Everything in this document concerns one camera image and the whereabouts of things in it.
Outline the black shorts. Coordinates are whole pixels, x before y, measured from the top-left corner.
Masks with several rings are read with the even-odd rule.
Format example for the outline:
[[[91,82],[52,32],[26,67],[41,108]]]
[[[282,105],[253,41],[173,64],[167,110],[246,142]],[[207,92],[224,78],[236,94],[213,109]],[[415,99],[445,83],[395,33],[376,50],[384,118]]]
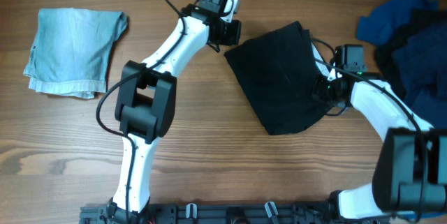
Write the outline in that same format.
[[[331,109],[312,97],[321,72],[310,32],[298,21],[246,40],[224,56],[269,135],[307,130]]]

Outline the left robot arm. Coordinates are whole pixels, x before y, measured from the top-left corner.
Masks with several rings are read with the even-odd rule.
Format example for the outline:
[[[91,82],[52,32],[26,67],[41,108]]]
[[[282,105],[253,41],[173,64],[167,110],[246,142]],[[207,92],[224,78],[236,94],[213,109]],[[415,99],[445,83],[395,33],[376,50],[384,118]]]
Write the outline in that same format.
[[[239,0],[196,0],[176,10],[177,25],[160,48],[142,62],[128,61],[117,91],[116,135],[123,159],[116,193],[106,207],[105,223],[153,223],[149,213],[150,174],[156,148],[168,132],[176,106],[177,79],[193,56],[209,46],[236,45],[241,22],[234,19]]]

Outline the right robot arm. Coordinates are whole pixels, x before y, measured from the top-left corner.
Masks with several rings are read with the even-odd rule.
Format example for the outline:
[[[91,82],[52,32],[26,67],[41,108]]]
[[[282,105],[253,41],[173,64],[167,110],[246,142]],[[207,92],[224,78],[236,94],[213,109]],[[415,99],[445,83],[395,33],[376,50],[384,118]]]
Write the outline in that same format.
[[[446,214],[446,131],[412,112],[378,74],[368,73],[361,45],[331,49],[312,95],[345,110],[359,111],[383,145],[370,183],[331,195],[335,216],[346,221],[399,218],[417,223]]]

